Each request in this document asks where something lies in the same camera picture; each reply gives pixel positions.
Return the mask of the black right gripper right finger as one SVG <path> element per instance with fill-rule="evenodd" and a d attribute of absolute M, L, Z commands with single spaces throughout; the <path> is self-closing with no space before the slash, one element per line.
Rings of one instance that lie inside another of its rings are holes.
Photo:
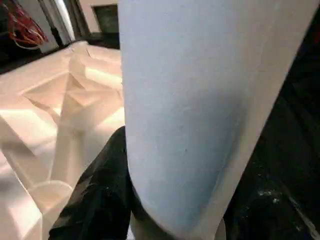
<path fill-rule="evenodd" d="M 228 240 L 318 240 L 320 230 L 265 165 L 250 161 L 223 216 Z"/>

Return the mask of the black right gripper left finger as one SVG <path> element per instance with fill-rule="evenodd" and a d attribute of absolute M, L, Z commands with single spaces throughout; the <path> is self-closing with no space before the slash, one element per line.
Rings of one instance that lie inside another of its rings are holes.
<path fill-rule="evenodd" d="M 126 129 L 118 128 L 79 178 L 49 231 L 50 240 L 125 240 L 133 187 L 129 176 Z"/>

